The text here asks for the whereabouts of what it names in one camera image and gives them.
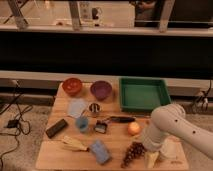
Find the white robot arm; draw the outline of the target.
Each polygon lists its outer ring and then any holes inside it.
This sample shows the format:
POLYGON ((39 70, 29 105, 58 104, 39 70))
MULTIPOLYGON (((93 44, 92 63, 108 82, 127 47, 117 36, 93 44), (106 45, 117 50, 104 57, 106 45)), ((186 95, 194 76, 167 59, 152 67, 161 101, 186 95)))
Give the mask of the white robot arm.
POLYGON ((141 142, 148 152, 158 152, 169 135, 176 136, 213 160, 213 132, 185 119, 179 104, 168 104, 151 112, 149 125, 141 133, 141 142))

